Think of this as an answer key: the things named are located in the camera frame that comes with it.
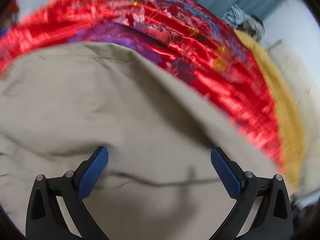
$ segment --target khaki fabric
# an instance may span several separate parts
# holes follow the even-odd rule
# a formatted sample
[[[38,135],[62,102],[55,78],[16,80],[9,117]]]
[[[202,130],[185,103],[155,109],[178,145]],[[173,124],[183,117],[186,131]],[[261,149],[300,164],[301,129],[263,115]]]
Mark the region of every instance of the khaki fabric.
[[[214,146],[257,176],[276,173],[196,91],[115,44],[26,55],[0,92],[0,202],[22,232],[35,177],[62,176],[100,145],[109,164],[84,203],[114,240],[210,238],[235,203],[210,163]]]

